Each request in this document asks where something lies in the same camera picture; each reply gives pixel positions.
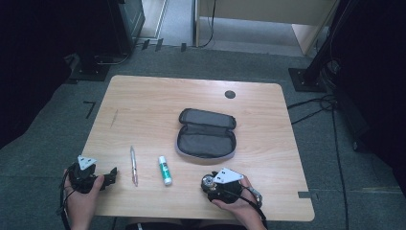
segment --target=wooden table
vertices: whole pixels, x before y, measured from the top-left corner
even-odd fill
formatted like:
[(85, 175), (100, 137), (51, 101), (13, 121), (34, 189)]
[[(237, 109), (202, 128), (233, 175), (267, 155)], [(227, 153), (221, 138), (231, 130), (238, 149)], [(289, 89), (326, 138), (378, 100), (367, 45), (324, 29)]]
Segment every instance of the wooden table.
[[(330, 24), (339, 0), (219, 0), (218, 18), (292, 24), (304, 55), (308, 55), (325, 26)], [(199, 46), (200, 17), (212, 17), (214, 0), (194, 0), (192, 40)]]
[[(224, 96), (233, 90), (236, 97)], [(234, 158), (195, 164), (174, 145), (184, 108), (232, 115), (237, 120)], [(135, 148), (139, 186), (131, 181), (130, 146)], [(272, 220), (314, 218), (301, 159), (282, 89), (274, 83), (114, 77), (83, 150), (96, 158), (96, 174), (117, 167), (116, 183), (101, 192), (99, 216), (182, 219), (232, 219), (200, 188), (201, 178), (223, 167), (248, 175), (263, 195), (261, 210)], [(164, 185), (158, 157), (165, 155), (172, 185)]]

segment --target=black pencil case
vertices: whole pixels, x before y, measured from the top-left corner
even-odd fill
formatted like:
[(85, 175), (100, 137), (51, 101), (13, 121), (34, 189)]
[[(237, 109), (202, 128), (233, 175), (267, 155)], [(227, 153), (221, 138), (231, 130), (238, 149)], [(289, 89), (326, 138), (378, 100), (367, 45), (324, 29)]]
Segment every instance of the black pencil case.
[(183, 124), (176, 141), (180, 154), (201, 159), (232, 158), (237, 140), (233, 133), (233, 116), (211, 111), (186, 108), (179, 115)]

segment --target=person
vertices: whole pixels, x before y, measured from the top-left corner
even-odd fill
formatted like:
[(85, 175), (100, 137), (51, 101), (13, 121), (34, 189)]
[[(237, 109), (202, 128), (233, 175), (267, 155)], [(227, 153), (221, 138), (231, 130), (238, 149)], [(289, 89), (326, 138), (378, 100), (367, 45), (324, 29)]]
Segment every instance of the person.
[[(69, 178), (65, 180), (65, 192), (67, 195), (69, 195), (67, 198), (68, 201), (66, 211), (68, 214), (68, 218), (71, 220), (72, 230), (87, 230), (90, 228), (92, 218), (95, 215), (97, 199), (103, 181), (104, 175), (99, 175), (93, 184), (92, 190), (88, 194), (81, 194), (79, 192), (73, 193), (74, 190), (71, 186)], [(252, 187), (247, 176), (244, 176), (244, 178), (240, 180), (240, 183), (244, 187)], [(241, 196), (251, 200), (252, 202), (256, 202), (254, 196), (246, 189), (242, 191)], [(218, 199), (214, 199), (212, 200), (212, 204), (216, 205), (222, 210), (231, 212), (235, 216), (236, 220), (248, 230), (266, 229), (262, 224), (258, 212), (253, 207), (251, 207), (248, 202), (242, 199), (238, 199), (236, 202), (230, 204), (224, 203), (223, 201)], [(229, 229), (239, 228), (237, 228), (237, 226), (232, 226)], [(210, 230), (225, 228), (218, 228), (218, 226), (217, 228), (215, 228), (215, 225), (207, 225), (206, 227), (204, 227), (204, 229)]]

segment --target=silver pen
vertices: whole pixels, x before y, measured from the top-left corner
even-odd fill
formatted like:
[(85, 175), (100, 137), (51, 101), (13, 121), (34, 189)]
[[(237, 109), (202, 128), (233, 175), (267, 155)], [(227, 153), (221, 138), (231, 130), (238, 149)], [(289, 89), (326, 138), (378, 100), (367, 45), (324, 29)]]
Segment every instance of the silver pen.
[(132, 163), (132, 181), (134, 182), (135, 186), (138, 187), (138, 174), (137, 174), (137, 164), (135, 161), (135, 151), (134, 148), (130, 149), (131, 153), (131, 163)]

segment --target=glue stick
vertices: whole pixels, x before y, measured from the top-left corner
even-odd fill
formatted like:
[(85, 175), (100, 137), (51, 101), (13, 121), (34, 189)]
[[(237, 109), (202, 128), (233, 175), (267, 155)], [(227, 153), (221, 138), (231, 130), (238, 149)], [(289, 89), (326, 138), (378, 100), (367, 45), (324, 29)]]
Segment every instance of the glue stick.
[(170, 172), (165, 156), (159, 157), (159, 168), (161, 169), (162, 178), (164, 179), (165, 185), (170, 185), (172, 183), (172, 178), (170, 177)]

